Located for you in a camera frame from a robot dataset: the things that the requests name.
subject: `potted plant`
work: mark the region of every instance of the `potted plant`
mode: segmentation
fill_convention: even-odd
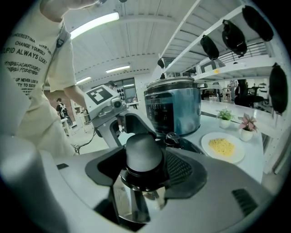
[[[239,120],[242,120],[242,123],[240,124],[239,128],[241,128],[241,135],[240,139],[243,141],[248,141],[253,137],[254,131],[257,132],[257,127],[255,126],[254,122],[256,122],[256,119],[252,116],[250,117],[246,113],[244,113],[243,117],[239,117]]]
[[[222,109],[219,111],[217,117],[220,119],[219,126],[226,129],[231,124],[233,115],[231,114],[231,111]]]

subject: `pink plant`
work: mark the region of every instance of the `pink plant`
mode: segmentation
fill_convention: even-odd
[[[255,126],[254,122],[256,122],[256,119],[252,116],[250,118],[249,115],[244,113],[243,117],[238,117],[239,120],[242,120],[242,123],[240,124],[239,128],[247,130],[247,131],[256,131],[257,127]]]

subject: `ceiling light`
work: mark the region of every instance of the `ceiling light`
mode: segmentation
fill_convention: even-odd
[[[114,20],[118,20],[118,19],[119,19],[118,12],[114,12],[114,13],[99,17],[97,19],[94,19],[94,20],[92,20],[88,23],[85,23],[84,25],[78,27],[77,29],[73,30],[71,32],[71,39],[74,39],[77,36],[81,35],[82,33],[86,32],[94,27],[97,27],[101,24],[105,24],[105,23],[108,23],[108,22],[111,22]]]
[[[129,86],[134,86],[134,84],[125,85],[123,87],[129,87]]]
[[[86,77],[86,78],[83,78],[83,79],[81,79],[80,81],[77,81],[77,83],[76,84],[79,84],[80,82],[84,82],[84,81],[86,81],[86,80],[88,80],[88,79],[90,79],[91,77]]]
[[[120,70],[124,70],[124,69],[128,69],[128,68],[130,68],[130,66],[123,66],[123,67],[115,68],[115,69],[112,69],[112,70],[108,70],[108,71],[106,71],[106,73],[111,73],[111,72],[114,72],[114,71],[120,71]]]

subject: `pasta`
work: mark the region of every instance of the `pasta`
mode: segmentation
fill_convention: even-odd
[[[235,146],[225,138],[212,139],[208,144],[215,152],[227,157],[231,156],[235,149]]]

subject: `office chair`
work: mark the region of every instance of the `office chair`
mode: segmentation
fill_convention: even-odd
[[[240,88],[239,95],[235,98],[235,104],[245,107],[254,107],[255,102],[262,102],[264,98],[257,95],[248,95],[248,88],[246,86],[246,80],[240,79],[238,80],[238,86]]]

